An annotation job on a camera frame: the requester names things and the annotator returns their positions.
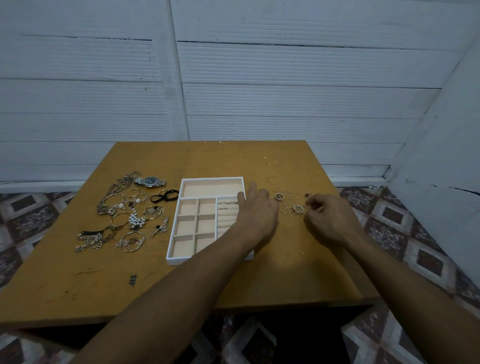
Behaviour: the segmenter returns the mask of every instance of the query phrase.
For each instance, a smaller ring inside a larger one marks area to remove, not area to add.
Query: silver watch
[[[157,177],[145,177],[145,178],[140,178],[137,177],[133,180],[133,183],[139,185],[139,186],[145,186],[148,188],[153,188],[153,187],[163,187],[167,184],[167,181],[161,180]]]

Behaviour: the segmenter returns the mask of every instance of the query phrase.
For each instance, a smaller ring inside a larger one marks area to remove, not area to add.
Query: hand
[[[365,234],[346,200],[331,194],[315,194],[305,204],[310,206],[306,218],[325,238],[347,247],[352,239]]]
[[[257,195],[257,184],[250,183],[247,198],[243,192],[237,195],[239,214],[236,226],[247,234],[254,245],[270,239],[278,223],[278,202],[268,198],[268,191],[261,189]]]

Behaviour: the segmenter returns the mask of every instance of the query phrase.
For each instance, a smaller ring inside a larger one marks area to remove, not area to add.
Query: watch face
[[[158,182],[157,177],[147,177],[145,178],[145,186],[153,186]]]

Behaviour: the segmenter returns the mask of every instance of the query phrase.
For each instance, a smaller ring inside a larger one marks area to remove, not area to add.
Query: black hash symbol
[[[134,286],[135,285],[135,282],[137,281],[137,275],[134,274],[133,276],[130,276],[130,280],[128,281],[128,284],[130,284],[131,286]]]

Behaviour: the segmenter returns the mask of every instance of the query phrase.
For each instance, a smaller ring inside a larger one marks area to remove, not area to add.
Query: person's right arm
[[[355,258],[428,364],[480,363],[480,320],[380,248],[347,201],[316,194],[306,205],[306,224]]]

